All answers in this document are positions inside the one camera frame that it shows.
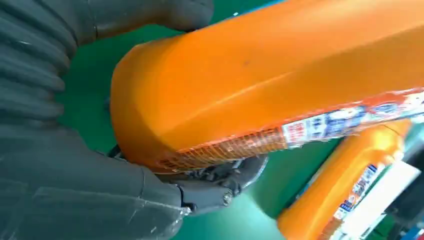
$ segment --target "finger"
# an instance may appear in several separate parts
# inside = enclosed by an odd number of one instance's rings
[[[213,0],[170,0],[170,9],[159,24],[180,31],[207,26],[214,15]]]
[[[90,0],[97,37],[111,37],[146,24],[191,31],[208,25],[213,0]]]

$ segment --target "green floor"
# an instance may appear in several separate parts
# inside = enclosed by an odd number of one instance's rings
[[[268,0],[216,1],[213,21],[228,18],[269,2]],[[159,26],[101,40],[82,47],[64,77],[66,93],[58,96],[65,105],[61,122],[79,130],[93,150],[105,152],[116,142],[104,100],[109,95],[113,69],[134,45],[179,34]],[[308,181],[338,141],[316,142],[295,150],[272,153],[259,181],[218,212],[187,217],[174,240],[280,240],[274,218]]]

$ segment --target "plastic bottle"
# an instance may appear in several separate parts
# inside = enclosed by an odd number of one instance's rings
[[[130,162],[172,173],[354,127],[337,119],[309,136],[296,122],[320,114],[396,114],[409,90],[422,92],[422,9],[422,0],[293,0],[138,45],[113,74],[117,142]]]
[[[411,121],[403,119],[347,137],[324,163],[316,180],[278,218],[278,228],[284,237],[329,239],[342,223],[337,211],[354,195],[351,192],[369,165],[388,165],[402,159],[404,138],[410,126]]]

